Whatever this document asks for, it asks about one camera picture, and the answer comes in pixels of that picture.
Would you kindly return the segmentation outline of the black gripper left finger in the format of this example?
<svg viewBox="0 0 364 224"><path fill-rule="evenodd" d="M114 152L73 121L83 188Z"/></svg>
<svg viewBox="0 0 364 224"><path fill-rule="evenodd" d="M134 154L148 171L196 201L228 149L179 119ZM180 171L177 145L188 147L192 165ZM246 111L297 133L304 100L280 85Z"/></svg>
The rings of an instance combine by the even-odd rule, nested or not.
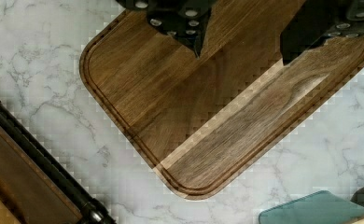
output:
<svg viewBox="0 0 364 224"><path fill-rule="evenodd" d="M201 56L211 10L217 0L116 0L131 11L145 11L147 23Z"/></svg>

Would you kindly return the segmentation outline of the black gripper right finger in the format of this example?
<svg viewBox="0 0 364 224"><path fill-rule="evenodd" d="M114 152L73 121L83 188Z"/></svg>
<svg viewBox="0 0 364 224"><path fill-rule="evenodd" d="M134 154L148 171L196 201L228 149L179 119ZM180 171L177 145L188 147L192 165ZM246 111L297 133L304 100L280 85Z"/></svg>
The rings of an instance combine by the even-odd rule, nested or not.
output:
<svg viewBox="0 0 364 224"><path fill-rule="evenodd" d="M306 0L280 34L280 51L287 65L308 49L333 37L364 35L364 0Z"/></svg>

